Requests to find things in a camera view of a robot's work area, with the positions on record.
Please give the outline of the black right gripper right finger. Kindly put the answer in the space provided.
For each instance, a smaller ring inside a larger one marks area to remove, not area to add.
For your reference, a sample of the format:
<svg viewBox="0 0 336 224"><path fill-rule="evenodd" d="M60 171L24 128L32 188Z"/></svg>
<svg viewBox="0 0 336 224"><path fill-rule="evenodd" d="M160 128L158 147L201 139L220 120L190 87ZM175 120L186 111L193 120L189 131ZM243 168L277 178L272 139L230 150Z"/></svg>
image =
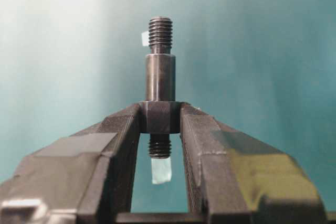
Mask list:
<svg viewBox="0 0 336 224"><path fill-rule="evenodd" d="M290 155L183 103L191 212L208 223L326 223L318 190Z"/></svg>

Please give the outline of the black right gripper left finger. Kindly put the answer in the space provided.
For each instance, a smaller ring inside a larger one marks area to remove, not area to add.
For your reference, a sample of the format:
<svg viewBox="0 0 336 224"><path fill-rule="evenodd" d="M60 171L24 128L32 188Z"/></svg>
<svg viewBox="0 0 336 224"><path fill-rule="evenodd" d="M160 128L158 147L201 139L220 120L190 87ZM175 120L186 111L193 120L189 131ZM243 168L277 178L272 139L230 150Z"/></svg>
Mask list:
<svg viewBox="0 0 336 224"><path fill-rule="evenodd" d="M140 107L25 156L1 184L1 223L110 223L131 209Z"/></svg>

